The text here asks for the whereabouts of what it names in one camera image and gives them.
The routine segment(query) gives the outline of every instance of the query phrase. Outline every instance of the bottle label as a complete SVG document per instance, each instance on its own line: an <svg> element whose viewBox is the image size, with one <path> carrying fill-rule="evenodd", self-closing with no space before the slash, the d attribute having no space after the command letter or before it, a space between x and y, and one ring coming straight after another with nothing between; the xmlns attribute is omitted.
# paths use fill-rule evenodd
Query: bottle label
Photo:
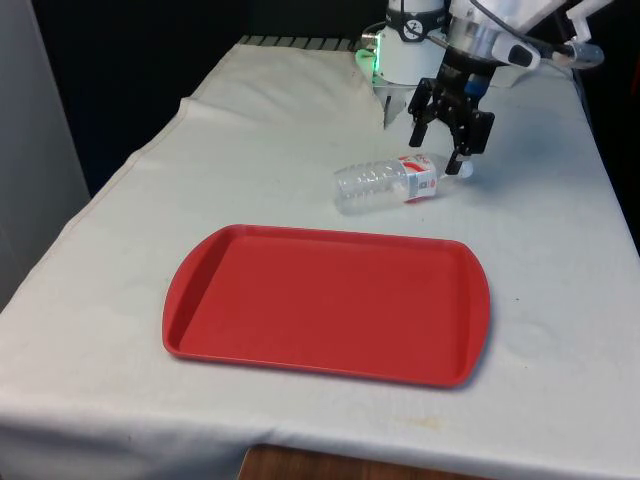
<svg viewBox="0 0 640 480"><path fill-rule="evenodd" d="M407 178L409 179L409 198L433 197L438 186L436 166L426 155L418 154L400 157Z"/></svg>

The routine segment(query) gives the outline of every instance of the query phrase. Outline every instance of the plastic water bottle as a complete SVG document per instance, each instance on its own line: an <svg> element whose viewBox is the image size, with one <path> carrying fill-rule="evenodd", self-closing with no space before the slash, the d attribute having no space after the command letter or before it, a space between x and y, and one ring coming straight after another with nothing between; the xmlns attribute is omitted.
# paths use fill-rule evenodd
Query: plastic water bottle
<svg viewBox="0 0 640 480"><path fill-rule="evenodd" d="M438 182L448 176L447 163L439 155L418 154L343 168L334 174L336 207L356 214L433 197ZM457 177L472 173L473 165L466 161Z"/></svg>

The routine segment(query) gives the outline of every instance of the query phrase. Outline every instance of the wooden floor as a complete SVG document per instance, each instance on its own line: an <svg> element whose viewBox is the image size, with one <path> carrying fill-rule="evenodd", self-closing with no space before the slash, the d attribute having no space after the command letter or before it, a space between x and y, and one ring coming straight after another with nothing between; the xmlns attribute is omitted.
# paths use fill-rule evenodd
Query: wooden floor
<svg viewBox="0 0 640 480"><path fill-rule="evenodd" d="M258 446L247 453L238 480L482 480L454 473L288 448Z"/></svg>

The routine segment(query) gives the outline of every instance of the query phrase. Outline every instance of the table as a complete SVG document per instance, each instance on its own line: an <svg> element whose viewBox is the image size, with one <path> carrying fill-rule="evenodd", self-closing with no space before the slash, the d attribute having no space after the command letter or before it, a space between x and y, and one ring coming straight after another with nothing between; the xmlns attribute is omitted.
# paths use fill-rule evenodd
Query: table
<svg viewBox="0 0 640 480"><path fill-rule="evenodd" d="M291 448L259 445L247 452L238 480L482 480Z"/></svg>
<svg viewBox="0 0 640 480"><path fill-rule="evenodd" d="M247 448L269 443L498 479L640 478L640 262L574 86L547 68L490 89L483 108L497 118L469 182L345 217L331 173L407 152L408 117L382 131L348 53L232 49L2 312L2 475L234 478ZM434 126L425 146L450 142ZM466 243L492 297L471 381L437 390L172 358L172 275L235 223Z"/></svg>

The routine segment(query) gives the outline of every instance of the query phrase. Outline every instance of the cable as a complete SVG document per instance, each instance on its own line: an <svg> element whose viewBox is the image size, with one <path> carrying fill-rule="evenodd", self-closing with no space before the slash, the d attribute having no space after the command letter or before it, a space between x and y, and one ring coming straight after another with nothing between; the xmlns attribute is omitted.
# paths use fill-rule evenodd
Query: cable
<svg viewBox="0 0 640 480"><path fill-rule="evenodd" d="M514 37L519 38L523 42L530 43L531 45L536 47L540 51L540 55L542 55L543 58L551 58L551 55L553 54L553 52L560 52L560 53L564 53L564 54L567 53L567 51L568 51L567 48L568 47L566 45L553 45L553 44L551 44L549 42L545 42L544 40L540 40L538 38L534 38L534 37L530 37L529 35L525 35L524 33L521 33L519 31L517 31L515 28L513 28L508 23L504 22L500 17L498 17L491 10L489 10L487 7L482 5L478 0L469 0L469 1L478 10L480 10L487 17L489 17L491 20L493 20L495 23L497 23L499 27L501 27L502 29L506 30L511 35L513 35Z"/></svg>
<svg viewBox="0 0 640 480"><path fill-rule="evenodd" d="M567 30L564 28L564 25L562 24L562 18L560 17L560 14L558 13L557 10L553 13L553 19L556 22L556 27L558 27L560 36L563 39L568 38L569 34ZM582 77L580 76L580 73L577 72L576 70L571 69L571 75L572 75L572 79L575 84L576 90L578 91L580 102L582 103L582 109L584 110L584 114L587 117L587 122L589 123L589 127L591 127L591 130L593 130L593 124L591 123L591 111L589 109L589 103L587 102L587 92L584 88L584 82L582 81Z"/></svg>

